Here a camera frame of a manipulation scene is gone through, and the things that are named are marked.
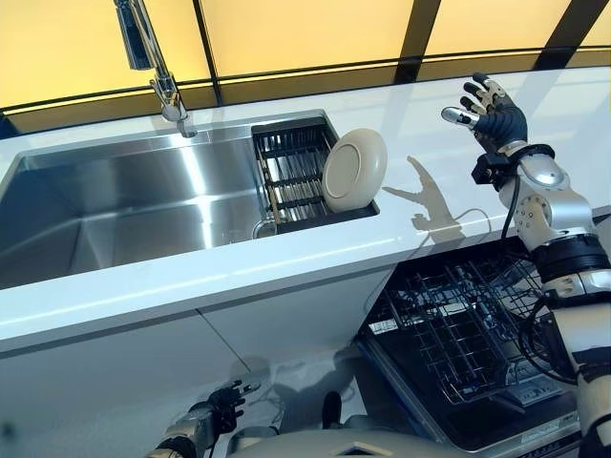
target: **cabinet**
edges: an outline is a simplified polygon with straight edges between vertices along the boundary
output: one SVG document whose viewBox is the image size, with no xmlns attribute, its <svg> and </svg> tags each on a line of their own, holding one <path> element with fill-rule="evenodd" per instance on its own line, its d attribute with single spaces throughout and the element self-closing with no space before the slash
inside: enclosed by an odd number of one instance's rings
<svg viewBox="0 0 611 458">
<path fill-rule="evenodd" d="M 0 425 L 13 425 L 26 439 L 130 406 L 149 405 L 153 417 L 164 399 L 188 393 L 184 402 L 192 403 L 205 384 L 224 383 L 231 373 L 244 371 L 194 311 L 170 322 L 0 360 Z M 177 406 L 171 415 L 187 407 Z M 131 429 L 149 428 L 158 436 L 169 420 L 155 418 L 159 427 L 136 422 Z"/>
<path fill-rule="evenodd" d="M 250 370 L 263 369 L 348 344 L 393 269 L 288 288 L 204 316 Z"/>
</svg>

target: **dish rack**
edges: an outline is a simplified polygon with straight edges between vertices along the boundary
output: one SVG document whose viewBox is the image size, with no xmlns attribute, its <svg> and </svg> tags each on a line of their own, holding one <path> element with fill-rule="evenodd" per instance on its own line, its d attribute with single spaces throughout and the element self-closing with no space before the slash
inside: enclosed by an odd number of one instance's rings
<svg viewBox="0 0 611 458">
<path fill-rule="evenodd" d="M 367 207 L 333 213 L 323 198 L 323 170 L 337 136 L 323 117 L 254 126 L 268 218 L 276 233 L 377 215 Z"/>
<path fill-rule="evenodd" d="M 496 396 L 525 407 L 561 392 L 524 359 L 517 343 L 540 296 L 534 266 L 505 254 L 397 269 L 368 325 L 374 335 L 409 334 L 450 404 Z M 545 357 L 537 324 L 534 329 L 536 351 Z"/>
</svg>

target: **faucet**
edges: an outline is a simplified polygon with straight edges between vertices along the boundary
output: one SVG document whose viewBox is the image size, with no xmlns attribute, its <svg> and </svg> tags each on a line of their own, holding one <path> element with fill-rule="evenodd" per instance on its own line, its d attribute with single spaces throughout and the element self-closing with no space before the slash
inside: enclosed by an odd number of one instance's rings
<svg viewBox="0 0 611 458">
<path fill-rule="evenodd" d="M 176 80 L 165 65 L 144 1 L 114 1 L 130 68 L 155 69 L 155 79 L 151 79 L 149 83 L 161 101 L 161 115 L 168 121 L 176 122 L 182 136 L 193 136 L 193 133 L 186 132 L 184 120 L 188 113 L 182 103 Z"/>
</svg>

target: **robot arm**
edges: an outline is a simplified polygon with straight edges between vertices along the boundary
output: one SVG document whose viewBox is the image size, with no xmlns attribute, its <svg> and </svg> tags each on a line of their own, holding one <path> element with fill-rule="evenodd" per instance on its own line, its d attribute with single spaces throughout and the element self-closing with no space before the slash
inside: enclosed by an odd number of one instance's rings
<svg viewBox="0 0 611 458">
<path fill-rule="evenodd" d="M 548 145 L 528 144 L 526 118 L 505 91 L 475 73 L 460 99 L 465 108 L 445 108 L 442 117 L 468 127 L 484 148 L 472 172 L 477 184 L 492 184 L 509 209 L 517 235 L 541 276 L 542 321 L 552 368 L 577 378 L 578 411 L 587 456 L 611 453 L 611 264 L 600 246 L 587 200 Z"/>
<path fill-rule="evenodd" d="M 245 403 L 244 395 L 258 388 L 236 381 L 216 390 L 168 427 L 161 443 L 145 458 L 202 458 L 221 434 L 236 428 L 237 419 L 244 414 L 236 407 Z"/>
</svg>

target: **countertop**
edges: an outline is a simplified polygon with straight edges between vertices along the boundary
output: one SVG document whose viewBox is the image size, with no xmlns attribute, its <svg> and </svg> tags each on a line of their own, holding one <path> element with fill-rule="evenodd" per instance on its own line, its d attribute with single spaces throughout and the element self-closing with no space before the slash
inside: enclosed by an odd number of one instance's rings
<svg viewBox="0 0 611 458">
<path fill-rule="evenodd" d="M 506 73 L 495 79 L 529 120 L 529 141 L 549 143 L 595 215 L 611 208 L 608 68 Z M 338 135 L 380 132 L 389 167 L 376 217 L 147 260 L 0 291 L 0 353 L 206 309 L 346 275 L 431 250 L 497 239 L 506 209 L 470 173 L 480 148 L 443 121 L 466 78 L 313 95 L 191 112 L 196 125 L 324 110 Z M 167 129 L 160 116 L 98 123 L 0 141 L 0 177 L 24 151 Z"/>
</svg>

